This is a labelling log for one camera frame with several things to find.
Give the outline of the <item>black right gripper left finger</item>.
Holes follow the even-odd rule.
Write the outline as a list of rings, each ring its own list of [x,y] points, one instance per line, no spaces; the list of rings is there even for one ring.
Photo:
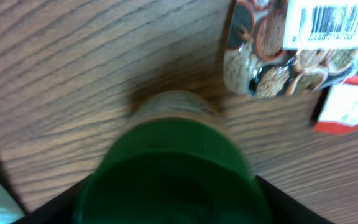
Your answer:
[[[75,203],[88,179],[83,179],[13,224],[74,224]]]

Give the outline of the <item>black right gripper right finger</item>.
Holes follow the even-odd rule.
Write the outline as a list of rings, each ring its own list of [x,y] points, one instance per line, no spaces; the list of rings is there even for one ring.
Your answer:
[[[268,201],[275,224],[333,224],[333,222],[319,216],[261,176],[257,175],[256,180]]]

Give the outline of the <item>beige brown snack bag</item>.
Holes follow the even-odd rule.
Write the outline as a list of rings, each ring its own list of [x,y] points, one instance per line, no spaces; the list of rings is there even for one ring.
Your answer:
[[[232,12],[224,82],[256,98],[300,95],[358,74],[358,0],[247,0]]]

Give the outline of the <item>red snack stick packet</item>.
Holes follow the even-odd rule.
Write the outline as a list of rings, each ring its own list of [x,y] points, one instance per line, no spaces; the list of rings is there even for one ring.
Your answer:
[[[313,130],[335,135],[358,130],[358,74],[329,88]]]

